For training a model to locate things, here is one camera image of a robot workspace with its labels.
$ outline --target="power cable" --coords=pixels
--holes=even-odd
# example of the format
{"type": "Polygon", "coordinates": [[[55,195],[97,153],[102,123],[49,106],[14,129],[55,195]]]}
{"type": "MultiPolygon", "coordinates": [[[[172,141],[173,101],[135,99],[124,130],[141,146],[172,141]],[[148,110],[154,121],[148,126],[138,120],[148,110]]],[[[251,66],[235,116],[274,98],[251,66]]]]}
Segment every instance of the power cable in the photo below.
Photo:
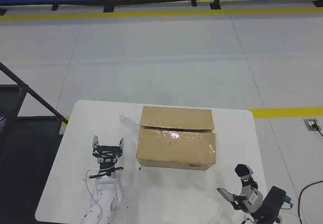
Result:
{"type": "MultiPolygon", "coordinates": [[[[323,137],[323,134],[320,132],[319,127],[318,127],[318,125],[317,125],[317,124],[313,124],[313,125],[312,125],[312,128],[315,128],[315,129],[320,133],[320,135],[323,137]]],[[[313,186],[313,185],[316,185],[316,184],[320,184],[320,183],[323,183],[323,180],[321,180],[321,181],[317,181],[317,182],[314,182],[314,183],[312,183],[312,184],[309,184],[309,185],[305,186],[305,187],[301,190],[301,193],[299,194],[299,198],[298,198],[298,216],[299,216],[299,221],[300,221],[300,223],[301,223],[301,224],[303,224],[303,222],[302,222],[302,220],[301,220],[301,197],[302,197],[302,194],[303,194],[303,192],[304,192],[307,188],[309,188],[309,187],[311,187],[311,186],[313,186]]]]}

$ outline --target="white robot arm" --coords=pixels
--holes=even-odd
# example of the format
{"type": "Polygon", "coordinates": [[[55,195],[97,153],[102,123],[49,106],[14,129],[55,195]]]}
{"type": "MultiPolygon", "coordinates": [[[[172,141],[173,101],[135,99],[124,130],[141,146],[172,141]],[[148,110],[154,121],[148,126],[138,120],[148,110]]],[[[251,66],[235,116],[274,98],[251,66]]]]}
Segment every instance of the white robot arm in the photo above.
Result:
{"type": "Polygon", "coordinates": [[[102,176],[95,180],[90,209],[81,224],[108,224],[111,221],[111,211],[121,207],[121,190],[116,179],[116,173],[111,177],[102,176]]]}
{"type": "Polygon", "coordinates": [[[98,159],[100,169],[98,174],[86,176],[95,179],[95,186],[91,194],[90,208],[84,215],[81,224],[110,224],[111,212],[121,207],[122,195],[116,178],[115,168],[118,158],[123,155],[123,139],[119,146],[99,146],[98,139],[93,139],[93,156],[98,159]]]}

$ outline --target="floor outlet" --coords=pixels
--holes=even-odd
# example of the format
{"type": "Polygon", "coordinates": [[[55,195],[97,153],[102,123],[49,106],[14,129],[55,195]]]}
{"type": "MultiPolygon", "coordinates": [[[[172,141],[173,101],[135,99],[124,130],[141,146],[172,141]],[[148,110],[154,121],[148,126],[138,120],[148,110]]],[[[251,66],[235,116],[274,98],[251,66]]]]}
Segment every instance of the floor outlet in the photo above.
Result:
{"type": "Polygon", "coordinates": [[[313,128],[313,124],[317,124],[319,130],[322,130],[319,126],[319,122],[315,118],[303,119],[305,121],[306,127],[310,131],[317,131],[317,129],[313,128]]]}

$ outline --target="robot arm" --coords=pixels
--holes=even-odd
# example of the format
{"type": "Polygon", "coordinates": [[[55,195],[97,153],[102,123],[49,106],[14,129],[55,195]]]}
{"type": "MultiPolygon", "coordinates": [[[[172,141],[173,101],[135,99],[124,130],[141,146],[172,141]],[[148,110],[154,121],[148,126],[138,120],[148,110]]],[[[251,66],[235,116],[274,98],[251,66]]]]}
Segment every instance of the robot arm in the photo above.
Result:
{"type": "Polygon", "coordinates": [[[121,190],[116,178],[115,168],[118,158],[123,155],[123,139],[119,146],[99,146],[98,139],[93,139],[93,156],[100,164],[98,174],[91,175],[87,179],[95,179],[90,208],[84,215],[81,224],[110,224],[111,212],[121,207],[121,190]]]}
{"type": "Polygon", "coordinates": [[[253,171],[247,165],[238,164],[236,174],[241,178],[242,190],[240,195],[231,194],[223,188],[218,188],[222,197],[230,202],[235,210],[250,214],[257,224],[284,223],[279,211],[284,202],[294,205],[284,190],[273,186],[263,200],[258,191],[258,184],[252,178],[253,171]]]}

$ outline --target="box flap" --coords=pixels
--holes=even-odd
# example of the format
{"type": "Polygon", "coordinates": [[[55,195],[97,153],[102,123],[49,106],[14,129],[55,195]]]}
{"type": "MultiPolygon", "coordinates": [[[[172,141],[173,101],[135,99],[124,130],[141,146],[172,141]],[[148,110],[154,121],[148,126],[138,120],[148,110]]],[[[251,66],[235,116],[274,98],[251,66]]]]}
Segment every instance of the box flap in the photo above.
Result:
{"type": "Polygon", "coordinates": [[[148,161],[215,164],[216,135],[209,132],[142,129],[137,158],[148,161]]]}
{"type": "Polygon", "coordinates": [[[211,110],[144,106],[140,120],[144,127],[213,130],[211,110]]]}

